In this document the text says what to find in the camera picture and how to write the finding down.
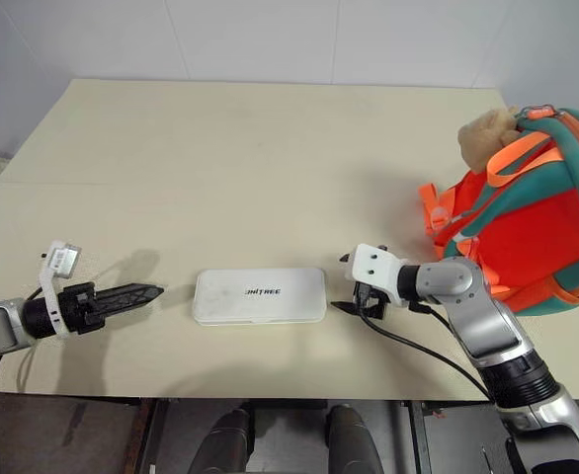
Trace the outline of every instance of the silver robot arm segment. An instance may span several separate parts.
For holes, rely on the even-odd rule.
[[[396,306],[443,305],[525,468],[579,462],[577,404],[555,381],[512,311],[492,298],[477,264],[455,257],[409,265],[361,244],[349,256],[346,277],[383,292]]]

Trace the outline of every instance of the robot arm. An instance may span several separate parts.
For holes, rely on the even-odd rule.
[[[579,459],[577,404],[555,381],[511,310],[491,297],[474,262],[455,257],[409,265],[365,244],[345,260],[347,279],[385,294],[391,304],[427,301],[446,308],[454,336],[529,468]],[[356,298],[356,304],[366,304]]]
[[[41,288],[27,300],[0,301],[0,357],[32,346],[37,339],[101,329],[107,317],[143,306],[164,291],[142,283],[95,291],[90,281],[66,286],[57,294],[56,279],[72,276],[79,254],[78,247],[52,242],[42,255]],[[40,292],[43,296],[36,299]]]

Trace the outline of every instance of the dark floor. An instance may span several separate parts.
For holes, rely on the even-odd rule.
[[[155,474],[186,473],[200,442],[242,400],[171,400]],[[372,433],[386,474],[415,472],[408,411],[398,402],[349,403]],[[69,397],[0,394],[0,473],[121,474],[137,406]],[[326,409],[257,408],[250,472],[326,473]],[[506,433],[490,406],[454,407],[425,418],[433,474],[510,473]]]

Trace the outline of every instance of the plush toy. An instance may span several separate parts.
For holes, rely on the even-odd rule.
[[[514,140],[520,133],[516,130],[517,108],[493,109],[486,112],[458,131],[460,154],[471,171],[485,171],[489,159]]]

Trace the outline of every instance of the white wall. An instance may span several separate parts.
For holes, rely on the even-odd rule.
[[[579,0],[0,0],[0,152],[72,77],[497,86],[579,109]]]

